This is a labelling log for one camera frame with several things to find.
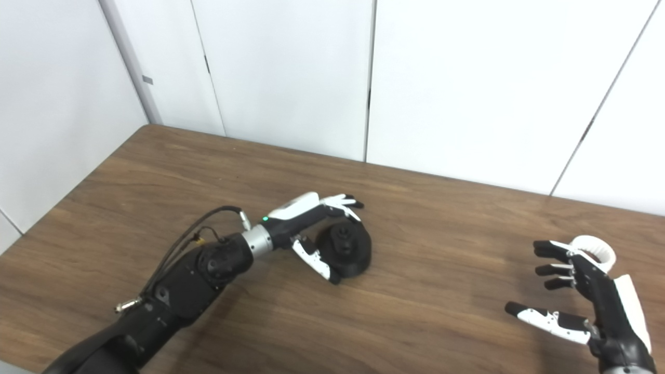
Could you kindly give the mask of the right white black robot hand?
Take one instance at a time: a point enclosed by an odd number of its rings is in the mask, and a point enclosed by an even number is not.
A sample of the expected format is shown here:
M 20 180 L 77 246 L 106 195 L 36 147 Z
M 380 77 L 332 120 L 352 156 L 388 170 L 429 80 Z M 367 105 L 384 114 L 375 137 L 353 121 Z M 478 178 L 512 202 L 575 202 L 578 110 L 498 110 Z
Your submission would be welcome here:
M 534 254 L 555 259 L 535 273 L 548 276 L 548 290 L 569 287 L 589 300 L 595 320 L 571 313 L 529 307 L 509 301 L 505 311 L 518 320 L 561 339 L 588 346 L 600 373 L 656 373 L 641 301 L 630 275 L 610 271 L 617 254 L 594 236 L 577 236 L 570 243 L 534 241 Z

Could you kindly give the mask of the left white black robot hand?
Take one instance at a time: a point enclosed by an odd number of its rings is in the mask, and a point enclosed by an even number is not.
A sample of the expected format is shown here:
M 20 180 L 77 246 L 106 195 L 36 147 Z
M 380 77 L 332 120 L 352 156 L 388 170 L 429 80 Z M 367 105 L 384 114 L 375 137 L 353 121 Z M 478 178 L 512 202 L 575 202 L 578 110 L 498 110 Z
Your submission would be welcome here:
M 272 210 L 251 230 L 261 245 L 254 254 L 290 249 L 331 284 L 357 277 L 372 261 L 372 239 L 355 209 L 364 204 L 349 194 L 321 198 L 307 192 Z

